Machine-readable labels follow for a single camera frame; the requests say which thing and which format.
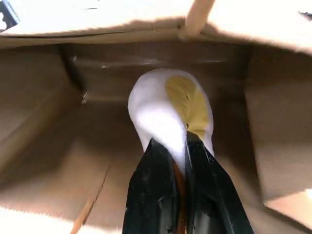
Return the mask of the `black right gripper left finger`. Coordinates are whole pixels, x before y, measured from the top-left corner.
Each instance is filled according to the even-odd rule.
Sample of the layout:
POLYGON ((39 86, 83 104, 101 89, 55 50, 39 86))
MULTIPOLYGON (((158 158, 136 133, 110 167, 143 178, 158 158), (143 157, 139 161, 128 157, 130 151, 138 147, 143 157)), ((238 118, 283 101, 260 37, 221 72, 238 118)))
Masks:
POLYGON ((129 182, 122 233, 175 234, 179 211, 172 156, 151 139, 129 182))

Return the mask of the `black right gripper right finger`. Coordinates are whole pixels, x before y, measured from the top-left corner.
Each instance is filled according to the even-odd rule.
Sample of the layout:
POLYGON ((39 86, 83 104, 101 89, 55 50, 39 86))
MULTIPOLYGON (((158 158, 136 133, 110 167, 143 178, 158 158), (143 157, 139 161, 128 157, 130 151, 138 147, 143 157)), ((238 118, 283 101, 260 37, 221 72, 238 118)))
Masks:
POLYGON ((230 176, 191 132, 186 153, 187 233, 252 234, 230 176))

